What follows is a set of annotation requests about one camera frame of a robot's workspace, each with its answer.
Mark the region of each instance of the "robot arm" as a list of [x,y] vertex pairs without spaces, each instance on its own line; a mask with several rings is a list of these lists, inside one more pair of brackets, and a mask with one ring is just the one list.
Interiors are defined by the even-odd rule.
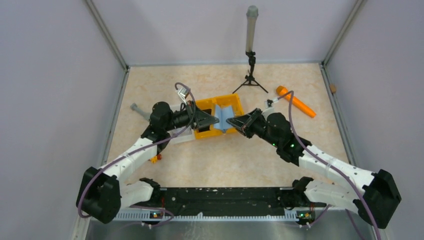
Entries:
[[273,112],[270,109],[262,112],[256,108],[243,116],[229,118],[227,122],[245,137],[252,138],[253,135],[257,135],[273,145],[277,155],[284,161],[312,170],[333,181],[333,184],[328,184],[310,177],[295,180],[293,187],[304,192],[309,201],[348,209],[371,224],[363,204],[351,185],[330,166],[338,168],[352,180],[362,194],[377,226],[381,229],[386,228],[401,201],[398,188],[389,172],[381,169],[375,173],[352,166],[321,151],[310,141],[300,138],[312,153],[325,160],[328,165],[319,162],[299,144],[292,133],[289,121],[280,112]]
[[[139,202],[150,200],[154,186],[148,179],[142,178],[136,183],[125,185],[125,180],[142,164],[161,153],[168,145],[170,130],[186,127],[199,129],[219,122],[219,119],[200,110],[192,101],[185,101],[180,111],[173,112],[166,102],[158,102],[152,108],[149,126],[141,137],[124,153],[117,157],[114,165],[110,163],[99,169],[90,167],[83,175],[79,194],[76,200],[78,207],[82,201],[82,211],[88,213],[100,222],[107,224],[113,220],[118,211]],[[142,147],[158,143],[146,149]],[[95,175],[104,169],[98,177]],[[85,197],[81,196],[89,184]]]

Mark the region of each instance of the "gray handle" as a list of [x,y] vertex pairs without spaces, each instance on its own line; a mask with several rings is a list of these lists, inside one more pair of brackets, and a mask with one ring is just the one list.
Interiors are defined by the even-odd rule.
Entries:
[[247,38],[246,38],[246,53],[252,52],[253,38],[255,36],[256,19],[258,19],[258,8],[254,5],[247,9]]
[[133,103],[131,106],[129,106],[131,110],[136,111],[138,114],[140,114],[145,120],[150,121],[150,113],[147,113],[143,110],[141,110],[137,104]]

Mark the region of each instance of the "orange part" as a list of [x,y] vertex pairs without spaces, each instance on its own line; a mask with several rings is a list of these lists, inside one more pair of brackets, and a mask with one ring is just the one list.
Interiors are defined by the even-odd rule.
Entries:
[[[221,108],[232,106],[234,116],[242,116],[245,113],[243,112],[242,103],[240,102],[239,95],[237,93],[216,96],[212,98],[202,99],[196,101],[196,106],[203,111],[209,111],[210,115],[215,115],[215,105],[220,106]],[[237,130],[232,127],[228,129],[225,134],[237,133]],[[209,138],[214,136],[220,136],[224,133],[215,129],[213,125],[209,126],[209,130],[199,131],[199,129],[194,131],[194,137],[196,139]]]
[[[282,96],[284,94],[286,94],[289,90],[287,90],[287,88],[283,87],[283,86],[278,86],[276,89],[276,92],[279,96]],[[288,94],[287,96],[285,96],[284,98],[287,101],[290,101],[290,94]],[[306,115],[308,115],[309,117],[313,118],[315,117],[317,114],[310,109],[306,104],[304,104],[302,101],[300,101],[297,97],[293,97],[293,105],[300,109],[302,112],[304,112]]]

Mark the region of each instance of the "white cable tie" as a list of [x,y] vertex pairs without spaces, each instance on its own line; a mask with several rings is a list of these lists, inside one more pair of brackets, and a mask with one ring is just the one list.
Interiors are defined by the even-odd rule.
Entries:
[[331,168],[331,166],[333,165],[333,163],[336,161],[336,158],[335,157],[332,157],[330,160],[328,160],[328,162],[327,162],[327,166],[325,166],[325,171],[324,171],[324,173],[325,173],[325,177],[326,178],[329,178],[329,171],[330,171],[330,168]]
[[130,160],[131,162],[134,162],[134,158],[133,158],[133,156],[131,156],[127,151],[126,152],[124,152],[123,154],[122,154],[125,158],[127,158],[128,160]]

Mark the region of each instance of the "small brown object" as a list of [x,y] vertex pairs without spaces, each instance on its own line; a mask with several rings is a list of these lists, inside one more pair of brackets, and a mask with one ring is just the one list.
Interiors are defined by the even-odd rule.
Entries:
[[334,84],[330,84],[330,93],[331,94],[335,94],[336,93],[336,91],[337,91],[337,87],[336,87],[336,85],[334,85]]

